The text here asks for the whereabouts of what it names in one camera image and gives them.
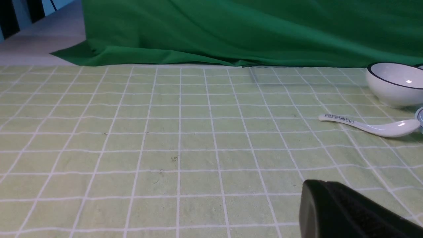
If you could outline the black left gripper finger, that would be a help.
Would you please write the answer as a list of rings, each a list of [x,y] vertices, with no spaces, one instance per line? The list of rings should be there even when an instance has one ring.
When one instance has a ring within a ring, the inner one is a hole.
[[[423,229],[350,187],[334,181],[303,182],[302,238],[421,238]]]

